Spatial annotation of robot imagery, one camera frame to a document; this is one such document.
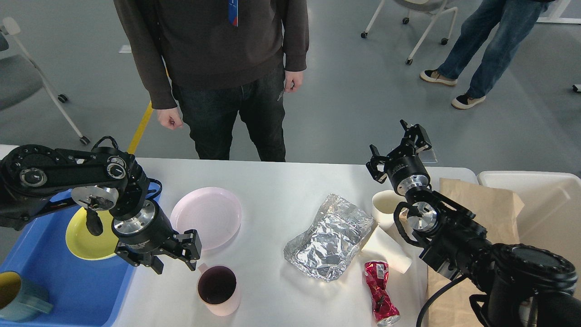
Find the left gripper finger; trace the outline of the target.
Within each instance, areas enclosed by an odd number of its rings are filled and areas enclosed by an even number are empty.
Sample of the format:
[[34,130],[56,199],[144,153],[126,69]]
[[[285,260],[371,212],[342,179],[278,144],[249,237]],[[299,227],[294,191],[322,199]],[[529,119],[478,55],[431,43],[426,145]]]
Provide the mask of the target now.
[[180,259],[187,265],[190,271],[195,271],[202,251],[202,242],[198,231],[193,228],[183,233],[174,231],[170,238],[170,250],[176,259]]
[[162,274],[164,264],[162,261],[156,257],[156,255],[151,252],[147,253],[135,253],[129,251],[127,247],[116,247],[115,253],[120,258],[124,259],[129,265],[138,267],[143,265],[149,267],[155,271],[158,275]]

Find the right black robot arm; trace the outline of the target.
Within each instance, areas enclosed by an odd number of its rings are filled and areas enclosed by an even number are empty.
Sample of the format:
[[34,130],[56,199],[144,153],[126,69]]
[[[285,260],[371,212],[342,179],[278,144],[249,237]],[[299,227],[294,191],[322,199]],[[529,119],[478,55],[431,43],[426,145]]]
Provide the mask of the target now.
[[573,296],[578,280],[573,263],[534,246],[492,244],[472,211],[430,185],[419,157],[432,147],[423,126],[400,123],[400,145],[385,156],[371,145],[366,167],[375,181],[389,180],[404,197],[394,212],[401,238],[422,248],[420,259],[449,279],[423,305],[416,325],[438,297],[469,279],[481,292],[469,302],[485,327],[578,327],[581,303]]

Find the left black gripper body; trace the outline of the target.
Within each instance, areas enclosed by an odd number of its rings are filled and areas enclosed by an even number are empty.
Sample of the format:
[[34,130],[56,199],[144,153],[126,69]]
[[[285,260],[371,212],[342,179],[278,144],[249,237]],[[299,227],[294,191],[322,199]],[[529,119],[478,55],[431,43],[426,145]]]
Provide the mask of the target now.
[[127,247],[135,253],[165,254],[176,259],[170,250],[172,224],[154,200],[145,200],[137,215],[126,221],[114,217],[111,227],[118,238],[116,247]]

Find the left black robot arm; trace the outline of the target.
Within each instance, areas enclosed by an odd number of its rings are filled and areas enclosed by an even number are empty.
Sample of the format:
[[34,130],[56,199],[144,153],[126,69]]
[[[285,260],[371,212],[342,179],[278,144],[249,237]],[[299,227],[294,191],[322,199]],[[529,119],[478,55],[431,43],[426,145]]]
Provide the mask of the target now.
[[156,201],[162,183],[149,178],[133,154],[110,146],[90,151],[51,149],[37,144],[14,148],[1,160],[0,223],[20,231],[35,218],[79,205],[90,234],[100,235],[100,211],[112,215],[115,253],[130,265],[161,274],[160,255],[179,259],[191,271],[201,258],[196,230],[175,231]]

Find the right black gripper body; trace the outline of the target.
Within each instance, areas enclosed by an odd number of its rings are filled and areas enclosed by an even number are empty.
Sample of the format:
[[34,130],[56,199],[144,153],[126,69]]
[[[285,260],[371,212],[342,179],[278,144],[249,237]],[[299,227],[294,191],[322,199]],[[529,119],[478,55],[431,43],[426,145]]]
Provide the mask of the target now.
[[418,155],[387,161],[384,171],[398,195],[405,195],[412,188],[430,188],[430,176]]

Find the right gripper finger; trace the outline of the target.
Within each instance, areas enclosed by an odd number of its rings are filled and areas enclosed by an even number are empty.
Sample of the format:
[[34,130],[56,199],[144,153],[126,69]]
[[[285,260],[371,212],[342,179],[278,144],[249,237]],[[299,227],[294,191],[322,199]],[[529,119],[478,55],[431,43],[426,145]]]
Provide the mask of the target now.
[[379,150],[373,144],[370,144],[369,148],[372,156],[370,160],[366,163],[366,168],[368,169],[373,180],[375,180],[378,183],[384,184],[386,180],[389,180],[389,176],[388,173],[384,171],[384,168],[379,169],[378,166],[380,165],[385,166],[386,161],[389,160],[389,155],[385,156],[380,155]]
[[423,126],[420,124],[409,124],[403,119],[399,122],[404,129],[404,137],[401,139],[399,145],[399,155],[401,157],[417,156],[423,151],[433,149],[432,142]]

